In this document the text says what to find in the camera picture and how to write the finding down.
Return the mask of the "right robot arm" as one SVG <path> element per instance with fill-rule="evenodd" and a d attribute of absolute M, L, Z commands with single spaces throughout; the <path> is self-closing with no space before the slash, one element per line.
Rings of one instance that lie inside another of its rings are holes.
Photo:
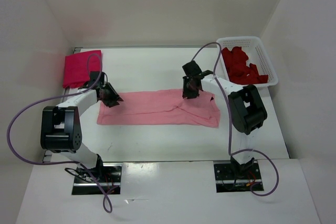
<path fill-rule="evenodd" d="M 219 78 L 210 70 L 202 71 L 194 60 L 182 69 L 183 98 L 195 99 L 203 91 L 225 100 L 229 115 L 230 172 L 235 178 L 243 178 L 253 165 L 256 135 L 267 119 L 258 89 L 253 84 L 243 86 Z"/>

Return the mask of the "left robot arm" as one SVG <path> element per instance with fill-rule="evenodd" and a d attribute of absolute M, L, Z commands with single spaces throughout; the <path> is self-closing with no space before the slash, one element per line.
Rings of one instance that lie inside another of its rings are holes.
<path fill-rule="evenodd" d="M 97 102 L 111 108 L 123 99 L 107 81 L 104 72 L 93 71 L 77 93 L 57 106 L 43 109 L 40 144 L 44 150 L 60 154 L 75 162 L 93 182 L 104 178 L 105 169 L 99 154 L 92 152 L 83 141 L 80 116 Z"/>

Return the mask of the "pink t shirt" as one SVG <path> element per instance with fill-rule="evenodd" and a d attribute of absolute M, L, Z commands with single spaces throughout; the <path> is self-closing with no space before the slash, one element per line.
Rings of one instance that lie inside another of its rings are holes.
<path fill-rule="evenodd" d="M 123 101 L 111 108 L 100 104 L 98 125 L 196 125 L 217 128 L 220 110 L 215 97 L 201 92 L 182 98 L 181 89 L 125 92 Z"/>

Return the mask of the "magenta t shirt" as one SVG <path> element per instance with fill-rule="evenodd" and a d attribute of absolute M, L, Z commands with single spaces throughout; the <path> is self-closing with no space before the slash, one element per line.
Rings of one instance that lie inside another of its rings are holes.
<path fill-rule="evenodd" d="M 101 50 L 80 52 L 65 57 L 64 89 L 75 89 L 90 80 L 89 73 L 100 71 Z"/>

